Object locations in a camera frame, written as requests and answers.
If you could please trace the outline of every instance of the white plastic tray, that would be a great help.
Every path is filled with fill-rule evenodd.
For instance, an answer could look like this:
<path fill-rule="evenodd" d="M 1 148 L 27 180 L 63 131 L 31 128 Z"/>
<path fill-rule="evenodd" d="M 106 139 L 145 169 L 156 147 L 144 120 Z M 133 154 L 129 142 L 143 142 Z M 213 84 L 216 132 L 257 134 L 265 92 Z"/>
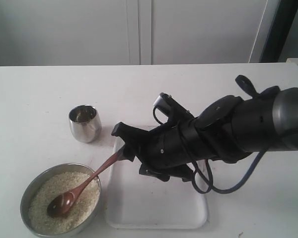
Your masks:
<path fill-rule="evenodd" d="M 117 138 L 114 152 L 124 145 Z M 171 177 L 168 182 L 139 175 L 141 163 L 118 161 L 112 165 L 105 219 L 115 228 L 195 229 L 207 219 L 204 195 L 190 182 Z"/>

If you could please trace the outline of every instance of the cabinet door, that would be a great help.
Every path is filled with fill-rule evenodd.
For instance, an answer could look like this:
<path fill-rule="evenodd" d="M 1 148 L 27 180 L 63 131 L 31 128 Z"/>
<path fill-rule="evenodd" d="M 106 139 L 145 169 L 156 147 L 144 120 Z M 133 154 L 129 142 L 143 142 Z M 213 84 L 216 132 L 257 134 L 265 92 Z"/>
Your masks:
<path fill-rule="evenodd" d="M 258 62 L 279 0 L 152 0 L 152 63 Z"/>
<path fill-rule="evenodd" d="M 139 64 L 127 1 L 0 0 L 0 65 Z"/>

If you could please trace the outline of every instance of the table surface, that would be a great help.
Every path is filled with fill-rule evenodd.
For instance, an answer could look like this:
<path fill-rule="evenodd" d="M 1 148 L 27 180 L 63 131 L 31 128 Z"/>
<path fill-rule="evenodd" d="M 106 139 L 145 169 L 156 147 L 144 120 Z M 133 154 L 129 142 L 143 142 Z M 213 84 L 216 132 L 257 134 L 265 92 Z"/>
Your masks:
<path fill-rule="evenodd" d="M 239 74 L 258 91 L 298 87 L 294 63 L 0 67 L 0 237 L 33 237 L 22 223 L 19 204 L 39 173 L 67 162 L 96 169 L 112 153 L 110 132 L 117 122 L 156 125 L 152 104 L 160 92 L 196 116 L 225 95 L 247 99 L 234 82 Z M 71 135 L 68 113 L 81 104 L 99 111 L 103 133 L 98 142 L 83 144 Z M 213 162 L 215 185 L 237 183 L 253 158 L 236 165 Z M 108 171 L 100 179 L 106 188 Z M 208 221 L 196 230 L 117 230 L 100 214 L 77 237 L 298 237 L 298 151 L 267 153 L 242 189 L 228 195 L 210 192 L 207 200 Z"/>

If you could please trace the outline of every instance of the uncooked rice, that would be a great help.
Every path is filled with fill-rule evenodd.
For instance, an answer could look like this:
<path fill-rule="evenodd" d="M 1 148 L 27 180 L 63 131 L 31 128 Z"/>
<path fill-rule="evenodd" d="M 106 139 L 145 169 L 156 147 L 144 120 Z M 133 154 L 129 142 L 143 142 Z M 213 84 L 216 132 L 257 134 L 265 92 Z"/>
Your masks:
<path fill-rule="evenodd" d="M 80 172 L 65 172 L 46 181 L 29 208 L 32 228 L 44 235 L 55 235 L 69 231 L 86 220 L 99 199 L 99 186 L 95 180 L 84 189 L 66 217 L 49 217 L 47 207 L 55 197 L 80 185 L 88 177 L 88 174 Z"/>

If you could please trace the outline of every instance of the metal bowl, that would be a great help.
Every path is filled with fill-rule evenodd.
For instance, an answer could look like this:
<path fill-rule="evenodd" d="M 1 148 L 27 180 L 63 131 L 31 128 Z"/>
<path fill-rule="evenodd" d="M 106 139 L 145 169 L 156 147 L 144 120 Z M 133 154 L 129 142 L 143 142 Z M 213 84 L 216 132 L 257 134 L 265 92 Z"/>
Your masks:
<path fill-rule="evenodd" d="M 32 201 L 32 198 L 34 195 L 37 193 L 38 189 L 50 178 L 52 178 L 55 175 L 59 175 L 64 172 L 82 172 L 85 174 L 92 174 L 94 171 L 85 165 L 81 164 L 62 164 L 62 165 L 57 165 L 54 166 L 48 170 L 45 170 L 43 173 L 41 173 L 38 177 L 36 177 L 32 183 L 28 186 L 28 188 L 25 190 L 22 200 L 21 200 L 21 205 L 20 205 L 20 212 L 21 212 L 21 218 L 26 225 L 26 227 L 37 237 L 58 237 L 58 238 L 63 238 L 63 237 L 70 237 L 73 235 L 76 235 L 80 231 L 82 231 L 91 221 L 92 219 L 96 216 L 96 214 L 100 210 L 101 202 L 101 185 L 100 185 L 100 180 L 98 177 L 95 178 L 97 181 L 97 184 L 99 186 L 99 199 L 95 205 L 94 210 L 91 212 L 91 214 L 86 218 L 85 221 L 83 221 L 81 224 L 79 224 L 77 227 L 61 234 L 56 234 L 56 235 L 46 235 L 46 234 L 40 234 L 36 232 L 32 226 L 31 222 L 28 216 L 28 211 L 29 207 Z"/>

